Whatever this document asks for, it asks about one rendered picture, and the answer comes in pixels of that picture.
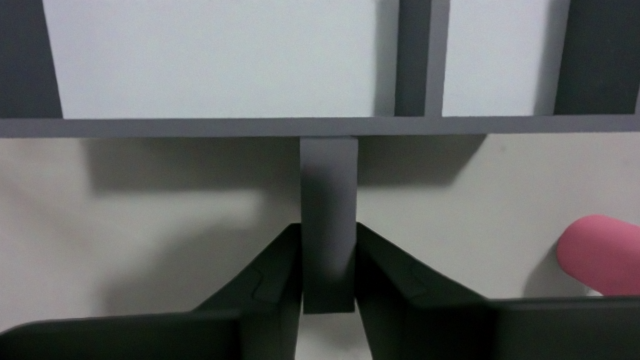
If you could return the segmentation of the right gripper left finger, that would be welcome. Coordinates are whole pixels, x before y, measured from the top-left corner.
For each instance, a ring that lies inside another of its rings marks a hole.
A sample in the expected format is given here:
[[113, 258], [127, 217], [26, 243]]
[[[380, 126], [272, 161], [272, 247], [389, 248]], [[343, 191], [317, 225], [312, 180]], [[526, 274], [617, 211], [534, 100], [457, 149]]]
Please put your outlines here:
[[302, 293], [290, 223], [193, 312], [27, 322], [0, 332], [0, 360], [295, 360]]

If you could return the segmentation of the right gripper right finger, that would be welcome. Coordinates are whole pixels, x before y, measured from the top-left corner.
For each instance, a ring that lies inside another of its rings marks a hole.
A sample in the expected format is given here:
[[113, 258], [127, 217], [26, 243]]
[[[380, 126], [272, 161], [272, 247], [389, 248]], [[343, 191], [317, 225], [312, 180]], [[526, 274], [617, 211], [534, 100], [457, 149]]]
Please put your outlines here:
[[640, 295], [481, 299], [360, 222], [355, 298], [372, 360], [640, 360]]

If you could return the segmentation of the pink cylinder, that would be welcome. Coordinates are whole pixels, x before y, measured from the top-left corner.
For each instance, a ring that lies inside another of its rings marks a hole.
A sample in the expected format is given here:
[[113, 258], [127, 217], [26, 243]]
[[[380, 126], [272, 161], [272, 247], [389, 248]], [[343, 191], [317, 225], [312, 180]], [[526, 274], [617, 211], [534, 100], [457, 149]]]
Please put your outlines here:
[[557, 250], [562, 270], [603, 296], [640, 295], [640, 227], [594, 215], [572, 224]]

